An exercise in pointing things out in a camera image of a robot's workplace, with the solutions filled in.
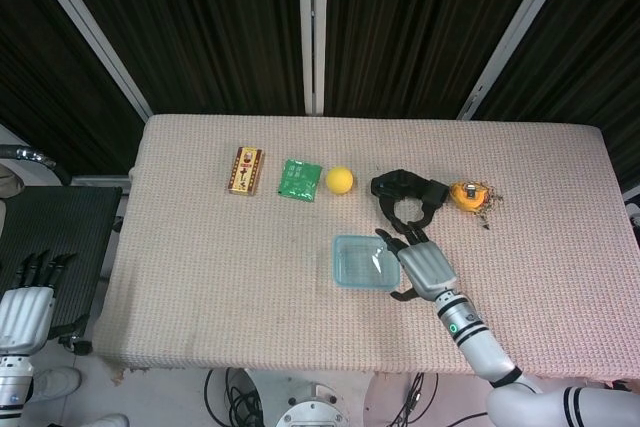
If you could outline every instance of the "transparent lid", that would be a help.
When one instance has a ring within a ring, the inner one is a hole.
[[[333,239],[333,279],[340,287],[390,292],[400,283],[400,264],[380,237]]]

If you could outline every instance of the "tennis ball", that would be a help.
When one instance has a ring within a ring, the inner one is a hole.
[[[325,182],[334,194],[346,194],[353,187],[353,174],[346,167],[334,167],[327,174]]]

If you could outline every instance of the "dark curtain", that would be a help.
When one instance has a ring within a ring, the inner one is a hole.
[[[474,118],[599,127],[625,190],[640,182],[639,99],[640,0],[548,0]]]
[[[454,119],[522,0],[327,0],[325,114]]]
[[[0,123],[73,174],[125,174],[144,124],[58,2],[0,10]]]
[[[299,0],[84,0],[154,113],[304,115]]]

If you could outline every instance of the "tile floor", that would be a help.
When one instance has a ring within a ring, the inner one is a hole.
[[[120,208],[120,215],[126,209],[126,198]],[[91,338],[92,323],[98,317],[108,286],[106,278],[111,272],[118,235],[113,234],[105,264],[104,281],[92,308],[92,322],[86,333]],[[111,380],[116,376],[102,359],[95,355],[75,357],[60,345],[49,342],[33,357],[36,368],[53,366],[74,366],[82,372],[81,387],[65,399],[27,404],[23,417],[23,427],[44,427],[58,423],[66,427],[77,427],[96,418],[114,412],[126,414],[132,427],[184,426],[204,427],[215,425],[208,417],[203,403],[203,388],[207,371],[202,369],[151,369],[149,371],[125,372],[124,380],[115,385]],[[221,375],[214,375],[209,389],[212,408],[223,412]],[[403,397],[411,381],[411,376],[398,374],[377,374],[371,382],[365,401],[365,425],[384,427],[399,410]],[[555,381],[548,385],[572,385],[578,382]],[[427,402],[433,392],[435,375],[425,379],[422,401]],[[416,427],[443,427],[466,415],[484,411],[484,399],[490,386],[476,377],[440,376],[438,392],[429,413]],[[486,418],[465,422],[464,427],[490,427]]]

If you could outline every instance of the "wire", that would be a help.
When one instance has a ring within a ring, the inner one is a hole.
[[[218,424],[220,427],[231,427],[225,423],[223,423],[220,419],[218,419],[213,410],[211,410],[211,406],[209,405],[209,381],[211,380],[211,376],[213,375],[213,370],[210,370],[207,374],[207,378],[204,381],[204,406],[207,408],[207,412],[209,412],[209,416]]]
[[[231,427],[264,427],[262,404],[258,391],[253,389],[245,394],[239,388],[231,387],[229,372],[231,372],[231,368],[228,368],[224,375],[224,393],[229,403]]]
[[[407,422],[408,424],[413,424],[413,423],[419,421],[422,418],[422,416],[427,413],[427,410],[429,410],[429,407],[431,407],[431,404],[433,404],[433,399],[436,398],[436,393],[438,392],[438,382],[439,381],[440,381],[440,376],[438,374],[436,374],[436,385],[433,388],[433,394],[431,394],[431,398],[429,399],[429,403],[424,408],[422,413],[418,417],[416,417],[415,419],[410,420],[409,422]]]
[[[398,415],[396,415],[395,419],[393,419],[387,427],[407,427],[409,425],[409,416],[420,400],[423,384],[424,374],[416,374],[413,378],[413,382],[411,383],[411,387],[409,388],[409,392],[407,392],[402,408],[398,412]]]
[[[467,420],[476,419],[478,417],[483,417],[487,415],[486,412],[481,412],[479,414],[467,415],[466,417],[461,418],[460,420],[456,420],[453,424],[447,425],[447,427],[455,427],[456,425],[461,424],[462,422],[466,422]]]

